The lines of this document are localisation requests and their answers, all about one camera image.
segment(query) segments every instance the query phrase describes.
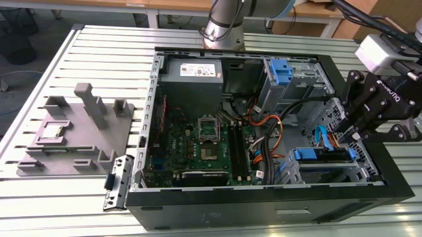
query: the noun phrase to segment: metal bracket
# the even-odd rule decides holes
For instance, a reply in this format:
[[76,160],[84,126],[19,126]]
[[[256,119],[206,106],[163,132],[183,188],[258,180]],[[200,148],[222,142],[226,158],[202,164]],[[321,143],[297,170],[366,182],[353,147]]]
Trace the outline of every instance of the metal bracket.
[[114,161],[112,172],[108,173],[104,183],[107,189],[103,211],[123,211],[127,188],[130,185],[134,157],[124,155]]

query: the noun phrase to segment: table leg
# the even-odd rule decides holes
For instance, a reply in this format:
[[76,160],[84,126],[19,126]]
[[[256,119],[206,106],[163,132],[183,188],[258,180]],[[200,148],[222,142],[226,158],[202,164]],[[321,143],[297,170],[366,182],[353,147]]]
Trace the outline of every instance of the table leg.
[[333,18],[329,22],[329,24],[326,25],[322,34],[321,34],[321,38],[331,38],[334,35],[334,32],[338,28],[338,25],[341,24],[342,19],[339,18]]
[[147,9],[150,28],[159,28],[159,11],[156,9]]

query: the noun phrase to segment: motherboard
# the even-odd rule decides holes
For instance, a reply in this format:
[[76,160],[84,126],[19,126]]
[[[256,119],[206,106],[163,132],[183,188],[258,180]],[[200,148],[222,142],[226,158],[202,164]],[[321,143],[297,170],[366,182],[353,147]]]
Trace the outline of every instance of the motherboard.
[[147,187],[260,184],[251,172],[247,151],[254,127],[207,119],[170,124],[166,145],[155,147],[150,158]]

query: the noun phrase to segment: wire bundle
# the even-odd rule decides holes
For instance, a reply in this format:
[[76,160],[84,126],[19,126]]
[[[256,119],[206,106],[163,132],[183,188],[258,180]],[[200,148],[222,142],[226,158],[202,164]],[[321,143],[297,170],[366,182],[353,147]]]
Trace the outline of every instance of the wire bundle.
[[409,34],[401,32],[391,26],[386,25],[377,19],[383,19],[383,16],[369,16],[359,9],[351,6],[345,0],[331,0],[342,11],[345,18],[353,23],[379,30],[386,35],[397,39],[419,54],[422,54],[422,43]]

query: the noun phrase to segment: black cable bundle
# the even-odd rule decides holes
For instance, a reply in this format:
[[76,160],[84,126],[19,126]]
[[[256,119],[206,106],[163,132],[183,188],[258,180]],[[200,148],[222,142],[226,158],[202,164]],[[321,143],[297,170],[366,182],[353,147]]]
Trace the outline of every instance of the black cable bundle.
[[353,23],[370,27],[379,30],[386,35],[397,39],[410,48],[413,48],[422,55],[422,43],[417,38],[399,30],[394,29],[391,26],[383,24],[377,20],[377,17],[369,16],[359,9],[351,6],[345,0],[331,0],[342,11],[345,18]]
[[[298,100],[295,103],[289,105],[289,107],[285,109],[285,111],[281,113],[279,118],[283,121],[283,119],[287,117],[287,115],[295,110],[297,107],[303,105],[305,103],[310,101],[329,101],[333,97],[331,96],[322,96],[322,97],[310,97],[307,99]],[[268,133],[264,136],[263,142],[262,142],[262,155],[263,155],[263,160],[266,163],[266,170],[264,170],[264,176],[263,176],[263,184],[264,185],[272,185],[275,182],[275,177],[274,177],[274,160],[271,158],[270,154],[270,136],[271,133],[278,125],[278,122],[275,122],[268,130]]]

